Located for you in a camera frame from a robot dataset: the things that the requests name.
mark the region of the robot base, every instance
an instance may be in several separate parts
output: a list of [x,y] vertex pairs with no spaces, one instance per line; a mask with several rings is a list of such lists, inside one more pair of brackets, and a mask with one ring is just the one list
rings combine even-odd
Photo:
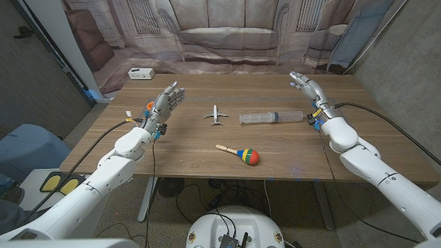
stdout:
[[[263,213],[250,207],[230,205],[219,207],[220,214],[227,216],[234,221],[236,226],[236,244],[241,245],[245,232],[248,233],[246,248],[282,248],[285,247],[282,233],[278,225]],[[227,233],[227,226],[222,218],[217,215],[215,209],[201,216],[190,228],[187,236],[187,248],[211,248],[223,247],[221,241]],[[225,218],[228,224],[229,236],[234,235],[234,226],[230,220]]]

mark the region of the plastic syringe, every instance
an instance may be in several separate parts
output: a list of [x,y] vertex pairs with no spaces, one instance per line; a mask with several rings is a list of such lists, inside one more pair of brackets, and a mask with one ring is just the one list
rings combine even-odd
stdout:
[[239,114],[240,124],[247,123],[282,123],[303,120],[301,111],[268,112],[263,114]]

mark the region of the wooden handle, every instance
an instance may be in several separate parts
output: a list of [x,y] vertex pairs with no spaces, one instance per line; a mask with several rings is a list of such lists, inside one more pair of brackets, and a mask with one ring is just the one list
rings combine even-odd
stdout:
[[223,146],[223,145],[216,145],[216,148],[217,148],[217,149],[221,149],[221,150],[223,150],[223,151],[231,152],[231,153],[233,153],[233,154],[237,154],[237,150],[234,150],[234,149],[228,148],[228,147]]

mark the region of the toy airplane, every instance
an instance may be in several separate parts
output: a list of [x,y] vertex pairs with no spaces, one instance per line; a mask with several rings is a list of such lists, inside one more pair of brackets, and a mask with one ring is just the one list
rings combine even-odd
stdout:
[[212,123],[212,125],[218,125],[218,124],[219,124],[219,125],[222,125],[222,123],[218,122],[218,116],[228,116],[228,115],[223,114],[223,113],[221,113],[221,112],[218,112],[218,108],[217,108],[217,106],[215,105],[215,106],[213,107],[213,112],[212,112],[211,114],[208,114],[208,115],[204,116],[204,118],[211,117],[211,116],[214,117],[214,122]]

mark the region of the orange object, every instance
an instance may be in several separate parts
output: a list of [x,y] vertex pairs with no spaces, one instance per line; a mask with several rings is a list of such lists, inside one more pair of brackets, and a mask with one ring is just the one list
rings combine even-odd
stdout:
[[153,107],[154,102],[149,102],[149,104],[147,104],[147,110],[151,110]]

